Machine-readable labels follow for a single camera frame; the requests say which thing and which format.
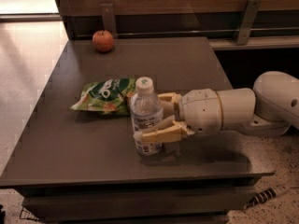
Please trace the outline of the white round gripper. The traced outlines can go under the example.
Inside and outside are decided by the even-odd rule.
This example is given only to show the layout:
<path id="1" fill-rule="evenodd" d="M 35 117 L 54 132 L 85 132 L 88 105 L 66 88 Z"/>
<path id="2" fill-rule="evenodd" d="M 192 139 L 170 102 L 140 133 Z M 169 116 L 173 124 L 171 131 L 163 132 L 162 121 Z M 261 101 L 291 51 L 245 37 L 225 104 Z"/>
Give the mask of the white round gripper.
<path id="1" fill-rule="evenodd" d="M 221 130 L 221 102 L 211 89 L 193 90 L 183 97 L 175 92 L 158 95 L 163 104 L 177 105 L 179 118 L 163 119 L 156 125 L 134 133 L 134 139 L 143 144 L 178 142 L 190 135 L 212 135 Z"/>

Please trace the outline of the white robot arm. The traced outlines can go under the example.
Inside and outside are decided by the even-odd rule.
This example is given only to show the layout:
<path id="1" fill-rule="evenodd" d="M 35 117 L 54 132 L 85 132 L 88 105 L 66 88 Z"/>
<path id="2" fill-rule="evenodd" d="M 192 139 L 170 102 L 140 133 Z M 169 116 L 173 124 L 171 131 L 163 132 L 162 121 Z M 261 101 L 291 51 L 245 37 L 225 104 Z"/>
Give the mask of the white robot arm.
<path id="1" fill-rule="evenodd" d="M 170 116 L 136 131 L 136 141 L 171 143 L 220 131 L 277 136 L 298 125 L 298 79 L 282 72 L 261 74 L 251 89 L 169 92 L 159 99 Z"/>

